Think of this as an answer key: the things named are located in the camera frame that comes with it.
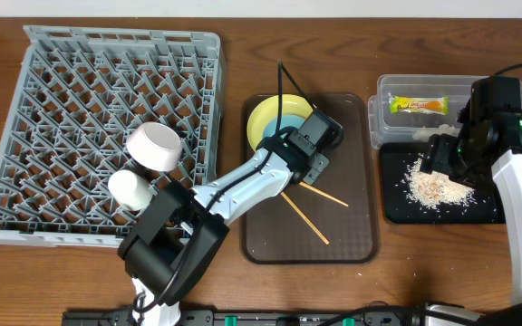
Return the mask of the small white cup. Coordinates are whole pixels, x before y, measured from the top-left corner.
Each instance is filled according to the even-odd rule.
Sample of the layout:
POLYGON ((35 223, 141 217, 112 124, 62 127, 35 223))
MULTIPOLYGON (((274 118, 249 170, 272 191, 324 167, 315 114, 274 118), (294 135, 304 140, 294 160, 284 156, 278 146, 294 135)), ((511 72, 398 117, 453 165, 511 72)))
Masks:
POLYGON ((127 169, 110 176, 108 189, 118 204, 129 211, 141 211, 153 197, 148 181, 127 169))

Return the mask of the white pink bowl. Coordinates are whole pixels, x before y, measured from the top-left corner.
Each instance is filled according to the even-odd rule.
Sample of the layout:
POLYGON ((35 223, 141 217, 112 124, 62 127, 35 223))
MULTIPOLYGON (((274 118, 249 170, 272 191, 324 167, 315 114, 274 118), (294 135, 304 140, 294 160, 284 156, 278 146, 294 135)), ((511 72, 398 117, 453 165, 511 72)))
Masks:
POLYGON ((170 127, 158 122, 145 122, 126 139, 126 149, 143 167, 170 172, 180 161, 182 142, 170 127))

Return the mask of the wooden chopstick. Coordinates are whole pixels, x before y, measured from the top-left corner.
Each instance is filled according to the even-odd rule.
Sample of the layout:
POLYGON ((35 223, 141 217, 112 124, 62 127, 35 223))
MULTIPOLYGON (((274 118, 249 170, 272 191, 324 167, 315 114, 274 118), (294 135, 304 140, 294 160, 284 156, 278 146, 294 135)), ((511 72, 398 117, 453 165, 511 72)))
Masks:
POLYGON ((294 203, 294 201, 285 193, 282 192, 281 197, 286 203, 294 209, 294 211, 304 220, 304 222, 313 230, 313 232, 324 242, 326 245, 330 244, 330 241, 325 235, 316 227, 316 225, 309 219, 309 217, 300 209, 300 207, 294 203))
POLYGON ((345 207, 349 206, 346 202, 342 201, 341 199, 339 199, 337 197, 334 197, 334 196, 324 192, 323 190, 320 190, 320 189, 318 189, 316 187, 313 187, 313 186, 311 186, 311 185, 309 185, 309 184, 307 184, 305 182, 300 182, 299 186, 304 187, 305 189, 308 189, 308 190, 316 193, 319 196, 328 198, 329 200, 332 200, 332 201, 334 201, 337 204, 340 204, 340 205, 345 206, 345 207))

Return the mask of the light blue small plate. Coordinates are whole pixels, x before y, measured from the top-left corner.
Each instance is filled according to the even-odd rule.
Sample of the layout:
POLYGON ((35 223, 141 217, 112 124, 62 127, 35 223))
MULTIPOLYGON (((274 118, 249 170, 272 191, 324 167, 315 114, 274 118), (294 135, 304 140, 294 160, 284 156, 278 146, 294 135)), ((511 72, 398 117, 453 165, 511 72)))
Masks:
MULTIPOLYGON (((290 114, 283 115, 281 117, 279 135, 282 138, 284 138, 288 133, 292 132, 293 130, 299 129, 304 122, 305 118, 290 114)), ((263 139, 273 137, 276 134, 276 123, 277 118, 273 118, 267 123, 266 127, 263 130, 263 139)))

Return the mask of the green orange snack wrapper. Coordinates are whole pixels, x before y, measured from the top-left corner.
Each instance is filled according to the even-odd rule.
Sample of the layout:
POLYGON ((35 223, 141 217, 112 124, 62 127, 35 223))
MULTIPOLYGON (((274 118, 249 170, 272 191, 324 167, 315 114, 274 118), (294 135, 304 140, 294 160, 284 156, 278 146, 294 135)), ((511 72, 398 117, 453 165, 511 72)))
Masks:
POLYGON ((390 112, 446 115, 449 112, 449 98, 447 96, 431 98, 395 96, 390 98, 390 112))

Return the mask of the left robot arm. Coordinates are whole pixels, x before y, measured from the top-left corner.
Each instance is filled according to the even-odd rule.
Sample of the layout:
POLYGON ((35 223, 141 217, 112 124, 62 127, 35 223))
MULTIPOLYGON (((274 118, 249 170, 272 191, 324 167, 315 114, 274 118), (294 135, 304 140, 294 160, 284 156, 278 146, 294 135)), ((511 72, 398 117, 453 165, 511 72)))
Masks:
POLYGON ((343 127, 314 110, 298 128, 277 125, 245 164, 206 185, 168 183, 151 199, 118 248, 135 283, 132 325, 173 325, 179 301, 202 278, 229 226, 260 202, 291 186, 312 183, 343 127))

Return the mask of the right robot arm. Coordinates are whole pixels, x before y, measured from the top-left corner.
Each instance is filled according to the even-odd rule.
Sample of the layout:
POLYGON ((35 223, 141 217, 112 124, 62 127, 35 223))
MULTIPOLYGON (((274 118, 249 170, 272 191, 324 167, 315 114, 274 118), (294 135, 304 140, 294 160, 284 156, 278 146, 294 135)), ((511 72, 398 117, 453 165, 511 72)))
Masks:
POLYGON ((469 102, 459 112, 459 134, 433 135, 420 164, 475 190, 497 190, 507 227, 512 263, 512 304, 486 314, 428 307, 428 322, 456 325, 522 325, 522 100, 517 78, 489 76, 471 85, 469 102))

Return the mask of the white tissue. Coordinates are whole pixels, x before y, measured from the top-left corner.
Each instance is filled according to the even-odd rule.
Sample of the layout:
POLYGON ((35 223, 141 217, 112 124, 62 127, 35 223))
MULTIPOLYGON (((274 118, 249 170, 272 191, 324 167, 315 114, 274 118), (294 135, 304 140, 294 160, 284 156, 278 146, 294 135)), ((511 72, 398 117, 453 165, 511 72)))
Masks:
POLYGON ((433 135, 441 135, 441 134, 448 134, 451 136, 457 136, 459 134, 459 129, 456 128, 453 125, 448 124, 442 124, 439 125, 436 128, 427 128, 422 127, 420 129, 417 129, 413 134, 412 138, 414 140, 419 140, 422 142, 426 142, 429 140, 429 138, 433 135))

